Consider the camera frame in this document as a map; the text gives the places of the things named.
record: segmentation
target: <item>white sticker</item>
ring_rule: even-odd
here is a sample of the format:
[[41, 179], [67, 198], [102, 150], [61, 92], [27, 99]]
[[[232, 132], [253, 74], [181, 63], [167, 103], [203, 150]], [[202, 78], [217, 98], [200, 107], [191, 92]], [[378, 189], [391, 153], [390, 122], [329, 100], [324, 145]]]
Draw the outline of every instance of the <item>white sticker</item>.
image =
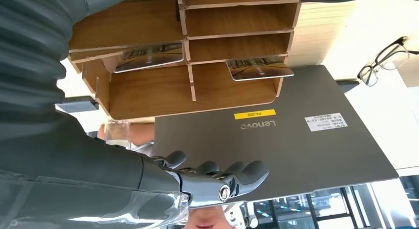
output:
[[311, 132], [348, 127], [340, 113], [306, 117], [305, 121]]

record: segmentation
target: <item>yellow label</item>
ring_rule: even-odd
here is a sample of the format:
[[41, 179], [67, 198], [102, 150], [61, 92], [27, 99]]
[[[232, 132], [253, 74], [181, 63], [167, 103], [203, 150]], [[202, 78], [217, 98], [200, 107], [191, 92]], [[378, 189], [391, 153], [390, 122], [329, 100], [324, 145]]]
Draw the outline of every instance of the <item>yellow label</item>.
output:
[[270, 116], [270, 115], [276, 115], [276, 112], [274, 109], [257, 111], [257, 112], [237, 113], [237, 114], [234, 114], [234, 119], [247, 119], [247, 118], [256, 118], [256, 117]]

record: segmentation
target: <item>gray laptop lid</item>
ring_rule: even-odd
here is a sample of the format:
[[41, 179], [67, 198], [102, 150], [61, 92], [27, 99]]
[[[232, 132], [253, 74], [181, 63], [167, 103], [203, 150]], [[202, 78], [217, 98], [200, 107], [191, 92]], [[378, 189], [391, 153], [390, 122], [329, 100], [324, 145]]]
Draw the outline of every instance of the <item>gray laptop lid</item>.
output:
[[[212, 160], [262, 160], [270, 174], [254, 192], [232, 201], [255, 201], [397, 178], [398, 175], [324, 66], [293, 69], [271, 104], [156, 119], [154, 154], [186, 153], [183, 166]], [[235, 120], [234, 114], [274, 109], [276, 115]], [[347, 127], [310, 131], [305, 117], [340, 113]], [[243, 124], [274, 121], [265, 127]]]

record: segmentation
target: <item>person's arm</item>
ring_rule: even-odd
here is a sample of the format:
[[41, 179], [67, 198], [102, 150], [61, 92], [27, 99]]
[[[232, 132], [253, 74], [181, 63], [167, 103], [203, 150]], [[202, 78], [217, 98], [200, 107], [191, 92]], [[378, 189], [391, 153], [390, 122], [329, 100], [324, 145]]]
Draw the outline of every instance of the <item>person's arm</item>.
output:
[[[128, 140], [140, 146], [154, 140], [154, 123], [131, 124], [129, 127]], [[105, 139], [105, 125], [100, 126], [97, 137]]]

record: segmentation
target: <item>prosthetic hand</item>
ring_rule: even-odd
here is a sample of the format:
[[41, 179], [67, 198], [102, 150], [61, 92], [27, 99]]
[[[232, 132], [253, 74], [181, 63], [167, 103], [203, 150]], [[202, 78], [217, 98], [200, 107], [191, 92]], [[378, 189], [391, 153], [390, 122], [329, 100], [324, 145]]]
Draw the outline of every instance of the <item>prosthetic hand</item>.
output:
[[186, 160], [181, 151], [173, 152], [166, 158], [152, 159], [179, 182], [179, 190], [188, 195], [190, 207], [220, 204], [229, 198], [249, 193], [269, 174], [268, 168], [260, 161], [254, 161], [247, 166], [243, 162], [236, 162], [225, 171], [220, 171], [213, 161], [204, 162], [195, 169], [171, 169]]

